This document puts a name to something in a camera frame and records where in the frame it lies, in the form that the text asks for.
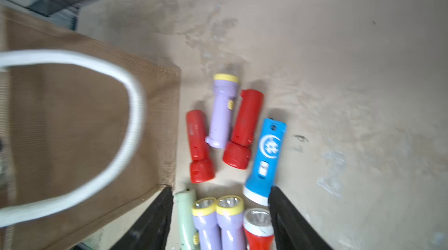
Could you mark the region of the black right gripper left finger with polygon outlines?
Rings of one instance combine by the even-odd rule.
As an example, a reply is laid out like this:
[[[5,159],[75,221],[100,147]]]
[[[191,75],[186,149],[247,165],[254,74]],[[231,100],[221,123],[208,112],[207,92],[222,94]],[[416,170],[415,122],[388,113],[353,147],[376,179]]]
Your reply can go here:
[[[164,250],[170,232],[172,211],[172,187],[165,187],[112,249]]]

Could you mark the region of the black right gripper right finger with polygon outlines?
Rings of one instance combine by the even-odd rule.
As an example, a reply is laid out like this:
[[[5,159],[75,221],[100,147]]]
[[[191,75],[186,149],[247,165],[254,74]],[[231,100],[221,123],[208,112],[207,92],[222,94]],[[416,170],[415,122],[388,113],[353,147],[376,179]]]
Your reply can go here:
[[[278,250],[332,250],[279,187],[272,187],[268,208]]]

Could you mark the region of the red flashlight row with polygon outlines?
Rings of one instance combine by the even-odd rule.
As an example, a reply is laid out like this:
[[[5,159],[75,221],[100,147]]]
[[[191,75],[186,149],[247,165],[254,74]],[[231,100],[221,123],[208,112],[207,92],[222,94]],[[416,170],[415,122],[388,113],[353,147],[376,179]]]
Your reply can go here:
[[[250,250],[270,250],[274,241],[274,228],[270,212],[263,208],[247,209],[243,226]]]

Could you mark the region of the blue flashlight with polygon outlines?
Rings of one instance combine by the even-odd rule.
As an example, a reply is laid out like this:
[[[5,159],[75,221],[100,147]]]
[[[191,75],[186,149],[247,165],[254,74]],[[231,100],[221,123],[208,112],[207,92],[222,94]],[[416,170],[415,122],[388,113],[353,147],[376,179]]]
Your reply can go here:
[[[285,123],[264,120],[254,166],[243,188],[245,197],[259,205],[268,206],[286,131]]]

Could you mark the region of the brown jute tote bag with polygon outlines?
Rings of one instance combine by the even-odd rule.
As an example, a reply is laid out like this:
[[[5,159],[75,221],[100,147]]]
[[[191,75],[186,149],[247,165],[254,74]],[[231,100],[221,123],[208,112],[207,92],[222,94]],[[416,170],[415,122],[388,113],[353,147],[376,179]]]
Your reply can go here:
[[[1,50],[62,49],[116,64],[141,83],[146,119],[127,168],[87,201],[1,229],[3,250],[66,250],[175,182],[180,69],[125,53],[10,8]],[[71,192],[114,159],[128,124],[128,95],[115,79],[65,64],[1,73],[1,206]]]

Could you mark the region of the purple flashlight row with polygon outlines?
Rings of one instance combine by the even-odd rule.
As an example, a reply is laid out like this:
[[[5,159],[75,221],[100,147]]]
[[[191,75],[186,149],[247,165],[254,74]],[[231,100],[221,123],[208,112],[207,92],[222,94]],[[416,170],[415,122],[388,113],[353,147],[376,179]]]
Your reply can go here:
[[[230,134],[232,111],[238,93],[239,79],[218,73],[213,77],[213,111],[209,135],[205,141],[213,148],[225,148]]]

